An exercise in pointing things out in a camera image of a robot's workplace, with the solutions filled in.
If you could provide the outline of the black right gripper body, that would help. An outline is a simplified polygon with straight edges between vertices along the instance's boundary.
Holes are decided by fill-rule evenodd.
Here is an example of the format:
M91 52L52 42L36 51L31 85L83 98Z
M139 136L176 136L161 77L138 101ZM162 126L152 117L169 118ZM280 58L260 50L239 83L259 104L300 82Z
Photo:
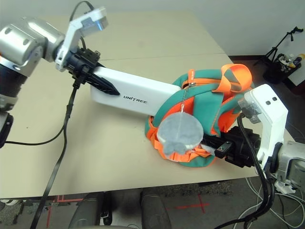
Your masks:
M243 135L238 126L234 126L228 132L222 132L220 138L229 142L229 148L215 149L215 156L241 168L253 167L254 160L252 159L250 146L257 154L261 138L251 129L245 128L244 132L246 135Z

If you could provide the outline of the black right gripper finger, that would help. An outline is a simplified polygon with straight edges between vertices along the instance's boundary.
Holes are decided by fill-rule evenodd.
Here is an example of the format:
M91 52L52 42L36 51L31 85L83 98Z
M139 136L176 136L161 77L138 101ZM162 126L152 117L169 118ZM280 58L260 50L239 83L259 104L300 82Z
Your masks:
M229 142L217 137L217 136L209 136L204 135L202 139L202 145L212 147L214 149L228 149L229 148Z

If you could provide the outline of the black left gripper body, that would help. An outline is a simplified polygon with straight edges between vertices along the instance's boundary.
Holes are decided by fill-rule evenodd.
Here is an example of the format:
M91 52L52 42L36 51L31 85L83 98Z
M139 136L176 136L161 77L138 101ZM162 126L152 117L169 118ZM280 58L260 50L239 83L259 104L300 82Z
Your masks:
M100 53L90 49L78 48L67 60L67 70L73 79L81 83L93 83L93 70L98 66Z

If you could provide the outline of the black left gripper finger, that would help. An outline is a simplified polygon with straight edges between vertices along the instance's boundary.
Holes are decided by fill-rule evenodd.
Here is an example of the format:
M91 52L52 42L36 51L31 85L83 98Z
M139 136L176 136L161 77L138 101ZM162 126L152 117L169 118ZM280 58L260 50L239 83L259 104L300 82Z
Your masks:
M85 82L98 89L99 91L109 95L120 95L119 91L115 88L115 86L103 77L98 77L97 75L91 72L83 71L83 73L85 75Z

